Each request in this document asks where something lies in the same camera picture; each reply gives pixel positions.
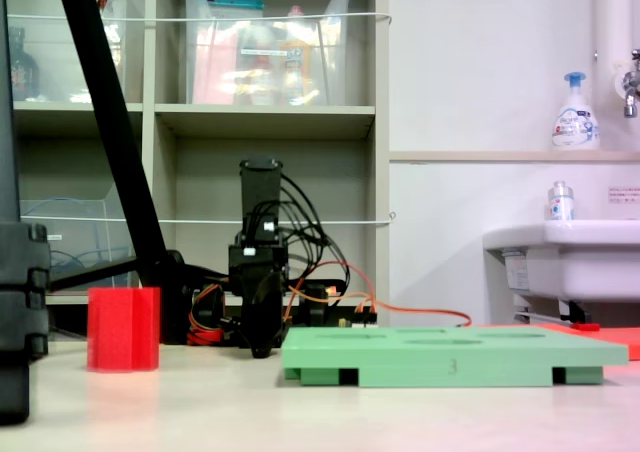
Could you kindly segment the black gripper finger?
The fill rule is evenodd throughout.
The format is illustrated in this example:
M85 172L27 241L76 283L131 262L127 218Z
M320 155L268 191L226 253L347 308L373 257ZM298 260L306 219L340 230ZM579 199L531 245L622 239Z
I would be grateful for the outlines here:
M278 343L283 328L282 296L286 285L286 276L282 271L273 272L267 280L264 299L265 306L265 346L264 356L269 357Z
M242 332L251 349L252 356L256 359L266 357L265 338L261 325L261 310L264 299L261 291L261 280L260 273L245 271L242 274Z

